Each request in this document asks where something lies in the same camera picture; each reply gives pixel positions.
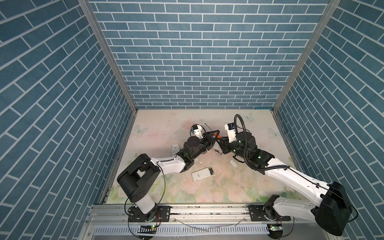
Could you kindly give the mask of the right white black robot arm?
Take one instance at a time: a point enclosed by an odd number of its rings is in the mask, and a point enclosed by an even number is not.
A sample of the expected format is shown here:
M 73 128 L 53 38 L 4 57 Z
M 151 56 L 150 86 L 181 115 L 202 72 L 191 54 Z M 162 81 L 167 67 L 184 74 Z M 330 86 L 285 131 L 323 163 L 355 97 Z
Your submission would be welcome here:
M 224 154 L 244 159 L 254 171 L 282 182 L 302 194 L 306 200 L 289 200 L 280 195 L 271 195 L 263 211 L 271 221 L 281 217 L 299 218 L 317 223 L 334 236 L 341 236 L 352 214 L 353 206 L 343 185 L 328 184 L 314 179 L 283 163 L 274 155 L 259 149 L 249 132 L 231 133 L 229 137 L 218 137 Z

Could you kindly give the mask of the orange black screwdriver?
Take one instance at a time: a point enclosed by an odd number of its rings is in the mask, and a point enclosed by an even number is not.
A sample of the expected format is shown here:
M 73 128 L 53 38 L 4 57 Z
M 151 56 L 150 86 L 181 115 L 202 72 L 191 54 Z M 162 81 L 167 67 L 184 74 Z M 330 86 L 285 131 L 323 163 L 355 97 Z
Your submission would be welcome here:
M 221 138 L 221 136 L 220 136 L 219 133 L 215 133 L 214 135 L 215 135 L 215 138 L 216 138 L 216 139 L 220 139 L 220 138 Z

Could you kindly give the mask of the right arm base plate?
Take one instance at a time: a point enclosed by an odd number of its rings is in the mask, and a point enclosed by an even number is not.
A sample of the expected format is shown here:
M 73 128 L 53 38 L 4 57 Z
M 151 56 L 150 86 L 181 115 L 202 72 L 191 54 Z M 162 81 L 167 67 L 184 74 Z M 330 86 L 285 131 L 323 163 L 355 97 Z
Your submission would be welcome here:
M 265 207 L 264 205 L 248 205 L 247 206 L 251 221 L 291 221 L 289 216 L 280 216 L 272 207 Z

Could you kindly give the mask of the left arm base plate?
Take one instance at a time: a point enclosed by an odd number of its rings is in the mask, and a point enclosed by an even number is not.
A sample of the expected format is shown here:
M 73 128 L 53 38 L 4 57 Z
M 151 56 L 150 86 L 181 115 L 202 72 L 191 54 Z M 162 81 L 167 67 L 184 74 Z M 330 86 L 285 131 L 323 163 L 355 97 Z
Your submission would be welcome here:
M 129 220 L 134 223 L 144 222 L 169 222 L 171 214 L 171 206 L 158 206 L 147 214 L 134 205 L 130 210 Z

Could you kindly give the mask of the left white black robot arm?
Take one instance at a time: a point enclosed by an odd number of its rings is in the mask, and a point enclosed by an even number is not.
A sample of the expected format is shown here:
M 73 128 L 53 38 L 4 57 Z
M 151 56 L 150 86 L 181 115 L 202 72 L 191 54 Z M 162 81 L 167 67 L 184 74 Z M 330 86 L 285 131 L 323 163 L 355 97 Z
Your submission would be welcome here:
M 195 159 L 210 150 L 216 143 L 215 133 L 204 133 L 201 138 L 189 137 L 184 146 L 173 157 L 150 158 L 147 154 L 139 155 L 117 177 L 117 182 L 143 214 L 151 213 L 156 203 L 149 195 L 149 190 L 158 176 L 183 173 L 195 163 Z

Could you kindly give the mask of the grey white remote control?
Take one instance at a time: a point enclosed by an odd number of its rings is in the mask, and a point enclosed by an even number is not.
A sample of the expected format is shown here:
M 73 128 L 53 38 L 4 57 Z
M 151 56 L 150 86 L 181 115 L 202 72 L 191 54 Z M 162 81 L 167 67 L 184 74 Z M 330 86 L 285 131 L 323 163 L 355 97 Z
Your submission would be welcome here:
M 202 170 L 196 171 L 192 173 L 192 179 L 194 182 L 201 181 L 203 179 L 209 178 L 215 174 L 214 170 L 209 168 L 204 168 Z

